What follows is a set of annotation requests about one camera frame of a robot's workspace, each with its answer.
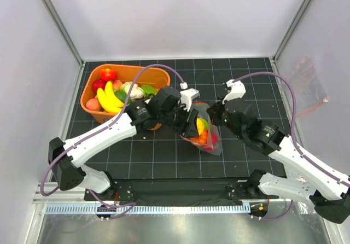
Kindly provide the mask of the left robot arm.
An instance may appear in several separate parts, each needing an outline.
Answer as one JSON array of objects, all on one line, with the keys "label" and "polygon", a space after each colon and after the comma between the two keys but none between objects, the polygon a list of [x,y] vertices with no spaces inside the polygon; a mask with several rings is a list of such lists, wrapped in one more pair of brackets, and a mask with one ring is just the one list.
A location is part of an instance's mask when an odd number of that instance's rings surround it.
[{"label": "left robot arm", "polygon": [[85,163],[97,153],[139,132],[167,125],[185,138],[199,135],[196,119],[198,111],[192,107],[199,97],[196,89],[178,91],[165,87],[145,101],[131,102],[123,112],[78,137],[49,143],[49,164],[58,188],[62,191],[82,187],[97,193],[103,200],[115,196],[116,187],[106,171],[97,171]]}]

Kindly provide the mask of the clear zip bag red zipper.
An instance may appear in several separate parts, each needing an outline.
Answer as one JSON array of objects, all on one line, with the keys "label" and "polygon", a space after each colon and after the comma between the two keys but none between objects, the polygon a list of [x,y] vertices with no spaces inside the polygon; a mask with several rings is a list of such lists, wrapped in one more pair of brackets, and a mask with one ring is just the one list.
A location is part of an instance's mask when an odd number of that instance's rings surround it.
[{"label": "clear zip bag red zipper", "polygon": [[208,152],[212,155],[220,155],[222,153],[222,146],[220,142],[220,135],[218,128],[211,123],[211,119],[207,113],[209,105],[204,102],[195,102],[192,107],[198,110],[197,129],[198,137],[181,138],[196,146],[199,150]]}]

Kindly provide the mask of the orange plastic basket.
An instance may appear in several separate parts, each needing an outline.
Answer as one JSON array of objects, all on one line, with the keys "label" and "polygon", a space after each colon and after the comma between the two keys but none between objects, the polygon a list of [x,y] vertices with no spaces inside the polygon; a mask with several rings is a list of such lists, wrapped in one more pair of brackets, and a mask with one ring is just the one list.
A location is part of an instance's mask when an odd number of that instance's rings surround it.
[{"label": "orange plastic basket", "polygon": [[[141,66],[131,66],[131,65],[119,65],[119,64],[104,64],[97,66],[90,74],[89,78],[85,84],[85,88],[80,98],[80,105],[82,109],[90,113],[95,120],[103,124],[109,119],[111,119],[114,114],[107,112],[97,112],[86,108],[86,103],[89,99],[94,98],[96,93],[92,89],[93,82],[99,80],[100,71],[102,69],[110,68],[116,71],[118,79],[124,82],[132,82],[138,72],[143,69]],[[136,83],[138,85],[148,84],[153,86],[155,89],[159,90],[166,86],[169,86],[171,78],[169,74],[164,70],[156,67],[151,67],[144,71],[137,79]]]}]

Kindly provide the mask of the orange yellow mango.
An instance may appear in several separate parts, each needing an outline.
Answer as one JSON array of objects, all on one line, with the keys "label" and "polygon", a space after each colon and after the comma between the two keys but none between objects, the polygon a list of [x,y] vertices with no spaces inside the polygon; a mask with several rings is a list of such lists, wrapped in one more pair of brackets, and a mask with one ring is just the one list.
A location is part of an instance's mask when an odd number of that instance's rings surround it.
[{"label": "orange yellow mango", "polygon": [[199,135],[209,130],[209,123],[204,118],[197,118],[196,127]]}]

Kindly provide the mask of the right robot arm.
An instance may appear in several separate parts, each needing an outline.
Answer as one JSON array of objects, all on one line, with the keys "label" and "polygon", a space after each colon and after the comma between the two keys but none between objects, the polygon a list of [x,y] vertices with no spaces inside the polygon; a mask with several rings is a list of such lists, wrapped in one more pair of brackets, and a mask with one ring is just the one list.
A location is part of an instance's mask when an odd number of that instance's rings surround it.
[{"label": "right robot arm", "polygon": [[294,143],[292,136],[278,125],[258,119],[248,102],[241,98],[218,101],[207,113],[212,124],[227,127],[251,150],[290,166],[304,178],[289,180],[254,170],[244,185],[249,196],[259,198],[264,194],[303,202],[337,224],[349,217],[349,177]]}]

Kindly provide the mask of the red bell pepper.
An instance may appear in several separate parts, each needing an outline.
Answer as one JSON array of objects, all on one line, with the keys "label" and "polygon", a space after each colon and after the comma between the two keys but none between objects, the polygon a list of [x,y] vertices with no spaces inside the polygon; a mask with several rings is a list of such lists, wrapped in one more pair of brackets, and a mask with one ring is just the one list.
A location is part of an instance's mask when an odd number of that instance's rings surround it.
[{"label": "red bell pepper", "polygon": [[207,144],[204,146],[205,151],[213,151],[216,149],[218,143],[218,136],[211,134],[211,137],[208,137]]}]

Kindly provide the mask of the small orange pumpkin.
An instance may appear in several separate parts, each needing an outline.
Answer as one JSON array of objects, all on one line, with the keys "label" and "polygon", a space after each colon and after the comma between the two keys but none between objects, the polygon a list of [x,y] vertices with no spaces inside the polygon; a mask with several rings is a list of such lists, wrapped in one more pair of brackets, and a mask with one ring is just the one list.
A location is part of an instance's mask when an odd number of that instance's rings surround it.
[{"label": "small orange pumpkin", "polygon": [[208,135],[209,132],[207,130],[204,130],[202,134],[199,135],[199,137],[193,137],[190,139],[190,141],[197,144],[207,144]]}]

